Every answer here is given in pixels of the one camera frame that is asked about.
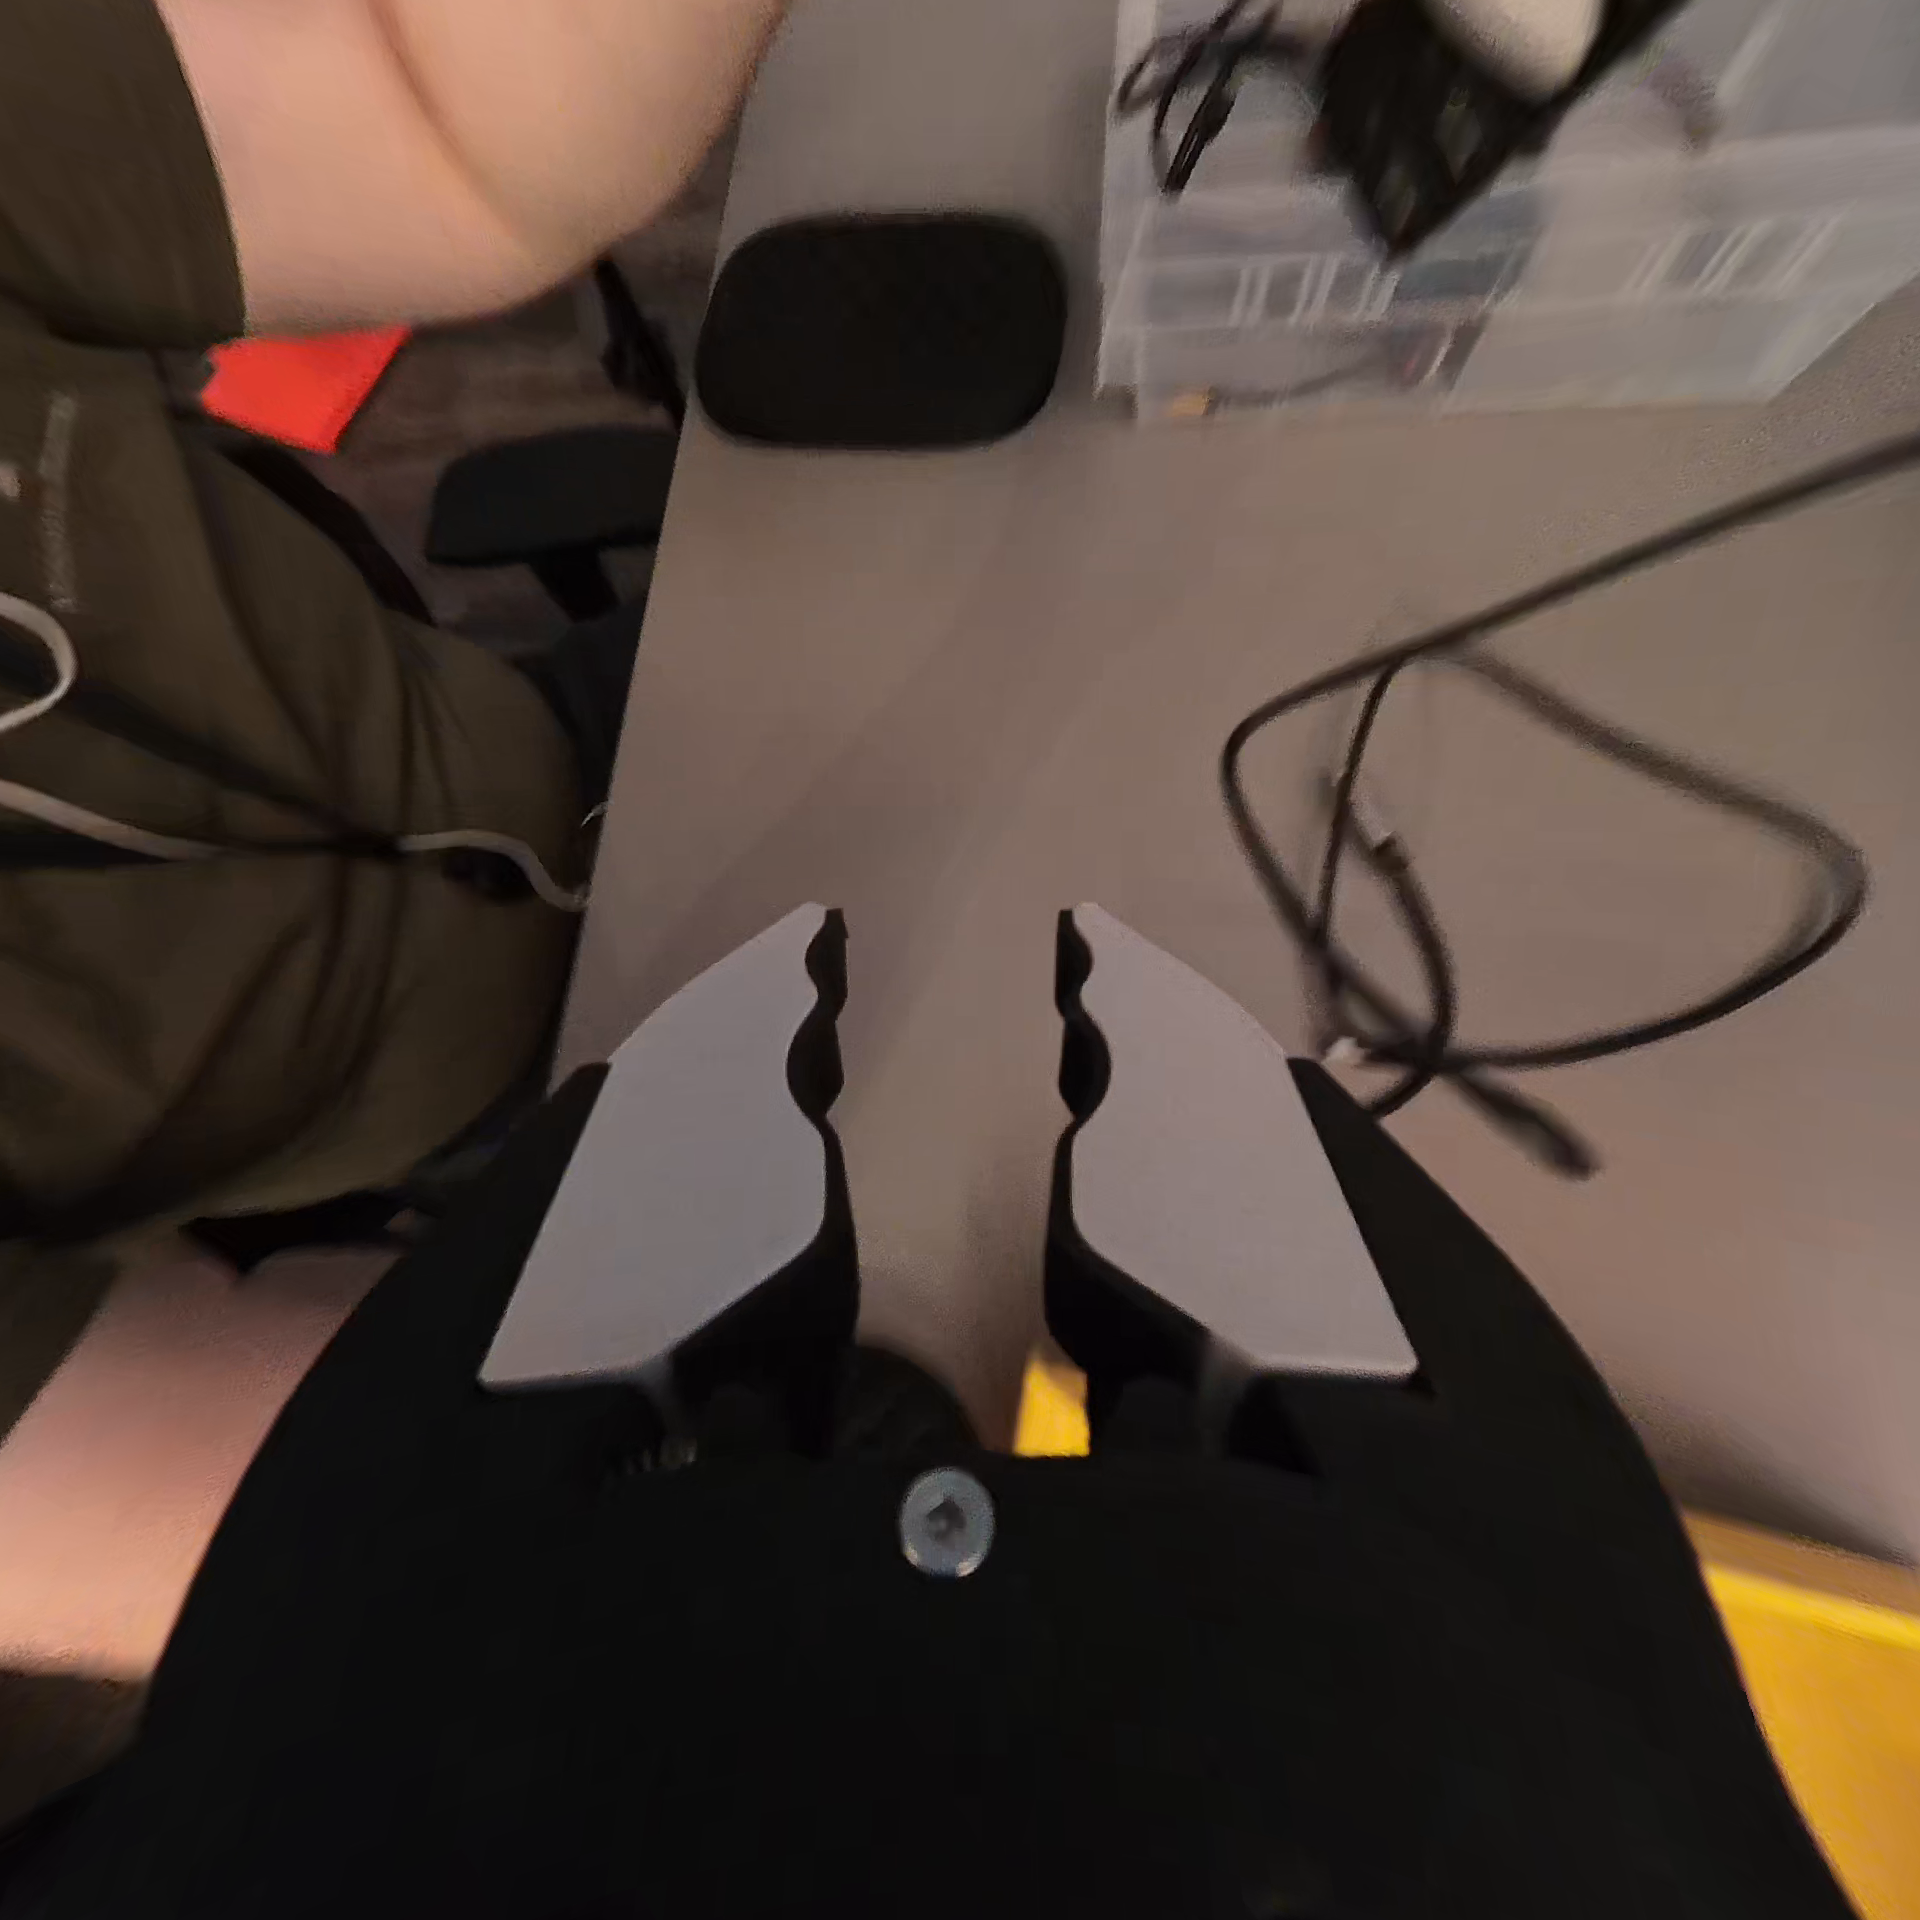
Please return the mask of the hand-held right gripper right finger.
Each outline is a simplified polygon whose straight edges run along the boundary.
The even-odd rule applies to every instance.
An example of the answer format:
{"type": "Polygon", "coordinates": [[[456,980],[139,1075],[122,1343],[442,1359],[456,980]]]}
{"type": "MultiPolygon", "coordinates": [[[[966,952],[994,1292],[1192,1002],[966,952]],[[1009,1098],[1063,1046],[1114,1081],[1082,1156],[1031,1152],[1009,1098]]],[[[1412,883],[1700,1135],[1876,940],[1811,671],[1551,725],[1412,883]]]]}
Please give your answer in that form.
{"type": "Polygon", "coordinates": [[[1091,1402],[1164,1379],[1403,1388],[1420,1362],[1308,1115],[1240,1003],[1098,906],[1056,925],[1044,1317],[1091,1402]]]}

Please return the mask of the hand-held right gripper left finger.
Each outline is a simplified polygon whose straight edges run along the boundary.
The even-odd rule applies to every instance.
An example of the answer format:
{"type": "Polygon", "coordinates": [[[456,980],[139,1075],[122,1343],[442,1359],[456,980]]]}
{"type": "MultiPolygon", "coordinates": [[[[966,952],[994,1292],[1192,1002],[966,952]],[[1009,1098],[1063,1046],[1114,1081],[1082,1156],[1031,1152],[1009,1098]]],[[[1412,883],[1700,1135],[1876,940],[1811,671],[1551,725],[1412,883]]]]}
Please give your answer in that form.
{"type": "Polygon", "coordinates": [[[847,923],[796,907],[612,1053],[485,1353],[498,1392],[620,1382],[671,1421],[726,1388],[825,1421],[860,1317],[832,1113],[847,923]]]}

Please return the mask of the clear plastic bin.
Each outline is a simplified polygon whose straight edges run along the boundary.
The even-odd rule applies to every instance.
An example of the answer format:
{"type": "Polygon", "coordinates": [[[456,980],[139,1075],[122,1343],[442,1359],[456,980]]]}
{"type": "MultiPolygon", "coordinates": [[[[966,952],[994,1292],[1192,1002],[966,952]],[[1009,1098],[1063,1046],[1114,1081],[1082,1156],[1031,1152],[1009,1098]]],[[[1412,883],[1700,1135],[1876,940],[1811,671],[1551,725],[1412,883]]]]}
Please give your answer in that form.
{"type": "Polygon", "coordinates": [[[1120,5],[1098,385],[1142,421],[1747,404],[1916,280],[1916,5],[1680,5],[1393,259],[1252,54],[1167,192],[1229,5],[1120,5]]]}

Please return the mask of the black USB cable grey plugs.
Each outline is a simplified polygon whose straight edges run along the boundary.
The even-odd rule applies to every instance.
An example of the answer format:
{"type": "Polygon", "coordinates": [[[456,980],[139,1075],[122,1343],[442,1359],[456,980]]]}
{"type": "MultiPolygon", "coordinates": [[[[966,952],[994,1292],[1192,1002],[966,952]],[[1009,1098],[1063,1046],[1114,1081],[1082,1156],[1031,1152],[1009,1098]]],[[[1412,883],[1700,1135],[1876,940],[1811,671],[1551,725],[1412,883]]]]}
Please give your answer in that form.
{"type": "Polygon", "coordinates": [[[1639,573],[1804,513],[1825,500],[1912,476],[1916,469],[1916,433],[1867,446],[1843,461],[1804,471],[1614,548],[1499,604],[1356,655],[1308,683],[1272,696],[1236,722],[1218,759],[1221,803],[1230,835],[1273,919],[1301,961],[1332,1052],[1346,1052],[1364,1072],[1388,1076],[1388,1086],[1367,1103],[1373,1117],[1396,1117],[1427,1091],[1445,1089],[1535,1166],[1559,1180],[1594,1180],[1599,1172],[1594,1148],[1550,1104],[1518,1091],[1518,1076],[1618,1062],[1713,1029],[1811,973],[1852,935],[1867,909],[1872,874],[1867,855],[1847,835],[1800,803],[1602,720],[1565,693],[1526,674],[1492,644],[1550,611],[1562,611],[1580,600],[1610,592],[1639,573]],[[1675,1014],[1623,1029],[1598,1029],[1555,1043],[1482,1046],[1461,1041],[1461,969],[1452,946],[1406,850],[1406,836],[1374,835],[1364,823],[1360,803],[1363,773],[1388,696],[1415,667],[1430,663],[1473,678],[1497,700],[1522,710],[1537,729],[1555,734],[1599,764],[1610,764],[1684,803],[1739,822],[1790,853],[1804,873],[1804,906],[1790,919],[1790,931],[1747,973],[1675,1014]],[[1346,745],[1334,764],[1314,883],[1301,887],[1258,820],[1244,760],[1260,734],[1350,690],[1360,693],[1360,705],[1346,745]],[[1339,943],[1339,884],[1353,863],[1373,873],[1398,916],[1420,971],[1420,1007],[1407,1007],[1384,990],[1339,943]]]}

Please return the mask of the yellow plastic bin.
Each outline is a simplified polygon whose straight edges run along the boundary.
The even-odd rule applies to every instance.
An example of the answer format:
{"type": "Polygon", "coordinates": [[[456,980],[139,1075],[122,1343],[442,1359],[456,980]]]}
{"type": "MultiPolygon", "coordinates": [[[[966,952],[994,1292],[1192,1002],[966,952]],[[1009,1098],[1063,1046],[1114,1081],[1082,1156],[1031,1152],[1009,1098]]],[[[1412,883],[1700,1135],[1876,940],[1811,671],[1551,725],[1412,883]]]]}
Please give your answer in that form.
{"type": "Polygon", "coordinates": [[[1686,1523],[1594,1369],[1260,1379],[1005,1477],[1120,1916],[1916,1916],[1916,1599],[1686,1523]]]}

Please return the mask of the person's left forearm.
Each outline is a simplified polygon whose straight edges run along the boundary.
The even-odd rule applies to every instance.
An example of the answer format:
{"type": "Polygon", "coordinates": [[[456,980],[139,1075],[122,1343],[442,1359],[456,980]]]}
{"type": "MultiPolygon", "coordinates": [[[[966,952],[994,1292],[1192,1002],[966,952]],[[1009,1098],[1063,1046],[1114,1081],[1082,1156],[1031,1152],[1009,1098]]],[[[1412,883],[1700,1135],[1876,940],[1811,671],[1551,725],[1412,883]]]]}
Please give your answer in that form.
{"type": "Polygon", "coordinates": [[[784,4],[162,4],[251,335],[535,302],[677,203],[784,4]]]}

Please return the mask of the black quilted cushion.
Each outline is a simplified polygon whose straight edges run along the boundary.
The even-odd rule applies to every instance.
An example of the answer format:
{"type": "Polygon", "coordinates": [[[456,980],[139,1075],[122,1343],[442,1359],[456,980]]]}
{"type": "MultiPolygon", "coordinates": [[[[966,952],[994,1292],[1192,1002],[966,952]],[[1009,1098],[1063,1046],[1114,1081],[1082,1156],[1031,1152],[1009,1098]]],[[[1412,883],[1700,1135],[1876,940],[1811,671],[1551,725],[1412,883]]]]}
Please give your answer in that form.
{"type": "Polygon", "coordinates": [[[1048,404],[1070,277],[1000,212],[840,212],[749,235],[693,355],[710,427],[791,452],[957,452],[1048,404]]]}

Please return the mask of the person's bare leg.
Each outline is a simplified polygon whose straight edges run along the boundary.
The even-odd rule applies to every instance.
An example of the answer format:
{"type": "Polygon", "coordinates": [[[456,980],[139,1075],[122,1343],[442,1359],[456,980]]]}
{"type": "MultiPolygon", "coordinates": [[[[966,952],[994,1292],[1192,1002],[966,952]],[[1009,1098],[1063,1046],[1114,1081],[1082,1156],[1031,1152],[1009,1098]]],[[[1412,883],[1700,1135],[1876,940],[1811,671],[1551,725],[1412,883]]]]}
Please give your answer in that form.
{"type": "Polygon", "coordinates": [[[2,1666],[155,1672],[283,1402],[394,1254],[127,1269],[2,1449],[2,1666]]]}

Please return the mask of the black chair base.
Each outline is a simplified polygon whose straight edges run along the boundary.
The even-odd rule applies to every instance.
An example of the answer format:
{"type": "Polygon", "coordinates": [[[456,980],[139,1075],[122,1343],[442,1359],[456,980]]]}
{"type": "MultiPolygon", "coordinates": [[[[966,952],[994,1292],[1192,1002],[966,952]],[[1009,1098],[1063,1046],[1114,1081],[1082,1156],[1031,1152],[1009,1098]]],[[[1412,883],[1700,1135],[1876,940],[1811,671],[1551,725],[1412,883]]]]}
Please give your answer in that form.
{"type": "Polygon", "coordinates": [[[566,616],[566,633],[522,659],[562,722],[581,792],[604,803],[626,722],[648,595],[625,597],[610,557],[652,554],[688,415],[686,379],[664,331],[645,313],[620,264],[591,269],[604,313],[610,385],[655,407],[663,427],[557,427],[461,455],[427,511],[427,561],[451,572],[529,572],[566,616]]]}

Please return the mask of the orange floor cone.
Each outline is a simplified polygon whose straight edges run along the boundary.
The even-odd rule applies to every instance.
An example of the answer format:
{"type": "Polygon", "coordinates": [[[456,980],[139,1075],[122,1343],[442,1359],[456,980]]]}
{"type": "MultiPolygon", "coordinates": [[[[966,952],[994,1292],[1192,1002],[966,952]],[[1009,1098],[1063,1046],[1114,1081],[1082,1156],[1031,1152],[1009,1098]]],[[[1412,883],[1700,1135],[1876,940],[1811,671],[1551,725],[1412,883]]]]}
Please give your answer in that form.
{"type": "Polygon", "coordinates": [[[210,355],[201,407],[225,427],[331,458],[409,343],[380,327],[234,342],[210,355]]]}

